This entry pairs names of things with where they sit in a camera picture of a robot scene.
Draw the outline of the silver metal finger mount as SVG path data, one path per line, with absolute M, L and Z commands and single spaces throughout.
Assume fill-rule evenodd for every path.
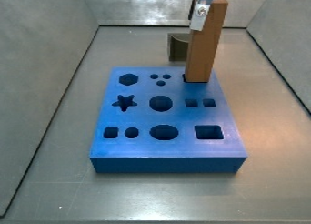
M 210 81 L 228 6 L 228 0 L 193 0 L 189 14 L 193 31 L 185 70 L 187 82 Z

